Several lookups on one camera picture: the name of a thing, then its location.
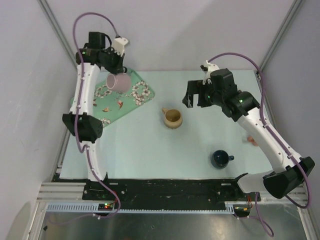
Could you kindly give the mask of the beige mug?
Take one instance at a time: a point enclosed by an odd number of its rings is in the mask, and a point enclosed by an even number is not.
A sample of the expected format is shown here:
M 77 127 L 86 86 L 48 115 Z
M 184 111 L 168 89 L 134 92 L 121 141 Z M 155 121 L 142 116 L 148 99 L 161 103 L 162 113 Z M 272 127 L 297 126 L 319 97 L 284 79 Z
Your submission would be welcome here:
M 177 109 L 168 109 L 163 107 L 161 109 L 163 113 L 163 122 L 164 125 L 169 129 L 177 129 L 183 123 L 183 117 L 179 110 Z

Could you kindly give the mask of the pink ribbed mug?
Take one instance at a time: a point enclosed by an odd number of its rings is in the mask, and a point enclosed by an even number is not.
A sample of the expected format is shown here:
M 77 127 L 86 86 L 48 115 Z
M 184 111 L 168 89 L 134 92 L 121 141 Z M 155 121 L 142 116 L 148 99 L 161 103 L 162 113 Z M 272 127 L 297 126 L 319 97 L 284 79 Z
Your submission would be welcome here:
M 131 77 L 126 73 L 109 74 L 106 78 L 106 87 L 114 92 L 126 93 L 131 88 Z

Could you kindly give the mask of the blue mug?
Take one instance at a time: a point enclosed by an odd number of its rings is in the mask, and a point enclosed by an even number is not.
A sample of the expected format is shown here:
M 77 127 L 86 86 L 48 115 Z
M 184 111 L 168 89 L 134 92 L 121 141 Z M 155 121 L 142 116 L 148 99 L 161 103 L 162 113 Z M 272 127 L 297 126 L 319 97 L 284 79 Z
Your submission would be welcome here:
M 224 150 L 217 150 L 211 155 L 210 162 L 213 167 L 217 169 L 223 169 L 227 167 L 229 162 L 233 161 L 234 159 L 235 159 L 234 155 L 229 155 Z

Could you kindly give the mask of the orange cup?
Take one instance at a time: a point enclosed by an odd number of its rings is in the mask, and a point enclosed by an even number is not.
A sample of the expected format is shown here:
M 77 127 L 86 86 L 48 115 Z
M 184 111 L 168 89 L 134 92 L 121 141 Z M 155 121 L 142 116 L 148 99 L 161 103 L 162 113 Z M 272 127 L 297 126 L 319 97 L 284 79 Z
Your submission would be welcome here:
M 257 142 L 253 139 L 252 136 L 248 136 L 247 141 L 251 143 L 253 146 L 256 146 L 256 147 L 258 146 Z

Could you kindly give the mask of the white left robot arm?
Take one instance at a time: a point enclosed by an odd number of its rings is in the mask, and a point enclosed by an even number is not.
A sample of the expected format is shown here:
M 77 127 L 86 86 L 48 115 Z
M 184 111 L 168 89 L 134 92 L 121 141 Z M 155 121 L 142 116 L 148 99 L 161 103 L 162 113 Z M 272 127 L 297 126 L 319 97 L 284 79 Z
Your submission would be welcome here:
M 103 123 L 94 117 L 93 101 L 96 82 L 105 68 L 112 74 L 127 71 L 123 66 L 125 46 L 128 39 L 117 35 L 106 47 L 106 35 L 102 32 L 90 32 L 89 40 L 75 53 L 77 63 L 77 82 L 73 102 L 68 113 L 62 115 L 62 121 L 75 137 L 80 153 L 84 154 L 87 165 L 87 178 L 92 182 L 103 181 L 107 170 L 99 160 L 99 141 L 103 134 Z

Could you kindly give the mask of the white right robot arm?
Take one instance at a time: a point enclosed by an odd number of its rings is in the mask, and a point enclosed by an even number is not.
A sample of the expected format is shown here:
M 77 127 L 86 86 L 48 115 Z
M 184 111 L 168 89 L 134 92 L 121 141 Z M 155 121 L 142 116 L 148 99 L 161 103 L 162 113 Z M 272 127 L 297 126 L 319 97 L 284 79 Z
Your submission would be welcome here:
M 182 103 L 192 108 L 194 95 L 197 95 L 197 106 L 221 107 L 228 118 L 253 137 L 272 167 L 270 172 L 244 173 L 237 177 L 237 184 L 231 187 L 232 197 L 241 201 L 251 192 L 267 191 L 281 199 L 304 183 L 315 166 L 313 159 L 302 157 L 289 148 L 269 120 L 260 115 L 263 109 L 254 96 L 238 90 L 231 71 L 220 69 L 215 64 L 201 65 L 201 69 L 205 77 L 188 81 Z

